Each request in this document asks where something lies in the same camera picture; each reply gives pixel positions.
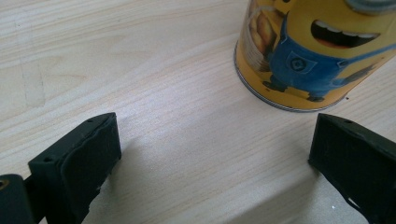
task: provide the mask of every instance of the minion cartoon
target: minion cartoon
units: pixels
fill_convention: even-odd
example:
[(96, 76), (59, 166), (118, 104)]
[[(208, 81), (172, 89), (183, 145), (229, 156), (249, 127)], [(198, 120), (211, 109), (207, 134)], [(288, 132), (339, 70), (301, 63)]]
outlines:
[(394, 55), (395, 9), (394, 0), (252, 0), (246, 61), (267, 91), (342, 97)]

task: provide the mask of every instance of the blue overalls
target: blue overalls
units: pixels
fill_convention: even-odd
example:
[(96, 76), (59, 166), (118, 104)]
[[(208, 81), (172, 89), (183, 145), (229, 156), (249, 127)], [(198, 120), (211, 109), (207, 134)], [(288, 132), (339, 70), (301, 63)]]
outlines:
[(288, 36), (286, 24), (287, 17), (282, 23), (279, 44), (269, 58), (271, 83), (281, 90), (294, 87), (307, 91), (311, 97), (323, 97), (350, 82), (336, 78), (350, 64), (396, 48), (393, 44), (350, 59), (334, 58), (300, 46)]

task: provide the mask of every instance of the yellow can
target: yellow can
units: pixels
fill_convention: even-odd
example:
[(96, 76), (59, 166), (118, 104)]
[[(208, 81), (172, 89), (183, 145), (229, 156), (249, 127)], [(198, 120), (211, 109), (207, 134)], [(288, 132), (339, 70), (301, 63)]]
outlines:
[(235, 66), (270, 105), (329, 107), (396, 54), (395, 9), (395, 0), (251, 0)]

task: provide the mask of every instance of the minion mouth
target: minion mouth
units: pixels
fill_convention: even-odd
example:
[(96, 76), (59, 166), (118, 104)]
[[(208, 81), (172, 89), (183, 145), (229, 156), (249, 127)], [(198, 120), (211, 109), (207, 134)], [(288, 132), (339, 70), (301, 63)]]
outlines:
[(358, 34), (341, 31), (323, 21), (312, 22), (311, 33), (320, 44), (334, 49), (355, 48), (379, 36), (379, 34)]

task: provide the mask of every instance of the wood grain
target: wood grain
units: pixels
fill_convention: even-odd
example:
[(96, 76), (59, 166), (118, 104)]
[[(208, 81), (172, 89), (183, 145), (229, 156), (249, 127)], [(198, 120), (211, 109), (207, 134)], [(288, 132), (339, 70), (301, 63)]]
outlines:
[[(306, 162), (317, 113), (233, 67), (248, 1), (2, 1), (0, 171), (114, 111), (123, 158), (84, 223), (364, 223)], [(396, 59), (323, 113), (396, 141)]]

